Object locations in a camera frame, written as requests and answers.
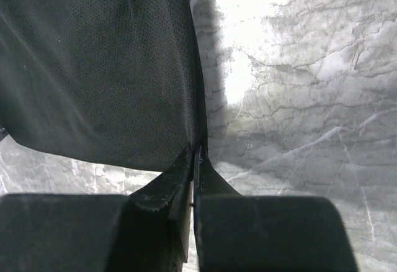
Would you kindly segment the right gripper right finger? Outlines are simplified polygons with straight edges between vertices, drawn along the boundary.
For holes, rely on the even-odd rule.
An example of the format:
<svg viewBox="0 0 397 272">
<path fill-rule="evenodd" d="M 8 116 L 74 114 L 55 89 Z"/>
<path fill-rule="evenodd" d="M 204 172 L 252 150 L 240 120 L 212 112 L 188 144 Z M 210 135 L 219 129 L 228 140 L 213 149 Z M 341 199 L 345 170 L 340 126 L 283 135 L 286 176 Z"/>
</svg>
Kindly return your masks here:
<svg viewBox="0 0 397 272">
<path fill-rule="evenodd" d="M 194 232 L 201 271 L 357 271 L 334 204 L 316 196 L 244 196 L 204 148 L 195 154 Z"/>
</svg>

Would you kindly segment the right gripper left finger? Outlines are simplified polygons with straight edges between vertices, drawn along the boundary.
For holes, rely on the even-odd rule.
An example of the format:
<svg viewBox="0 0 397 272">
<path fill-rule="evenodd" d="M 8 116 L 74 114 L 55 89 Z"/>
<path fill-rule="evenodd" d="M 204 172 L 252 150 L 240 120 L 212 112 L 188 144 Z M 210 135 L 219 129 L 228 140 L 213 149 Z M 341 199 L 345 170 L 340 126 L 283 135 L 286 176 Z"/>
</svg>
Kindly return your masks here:
<svg viewBox="0 0 397 272">
<path fill-rule="evenodd" d="M 1 198 L 2 271 L 180 271 L 187 261 L 192 150 L 131 195 Z"/>
</svg>

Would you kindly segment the black t shirt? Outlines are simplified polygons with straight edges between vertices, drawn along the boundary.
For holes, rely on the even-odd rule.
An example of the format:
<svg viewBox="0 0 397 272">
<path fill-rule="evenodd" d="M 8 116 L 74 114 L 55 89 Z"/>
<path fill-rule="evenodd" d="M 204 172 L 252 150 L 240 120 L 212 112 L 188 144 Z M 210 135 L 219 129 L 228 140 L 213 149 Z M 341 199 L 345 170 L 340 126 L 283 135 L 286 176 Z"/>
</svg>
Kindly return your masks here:
<svg viewBox="0 0 397 272">
<path fill-rule="evenodd" d="M 189 0 L 1 0 L 1 125 L 34 150 L 139 170 L 205 146 Z"/>
</svg>

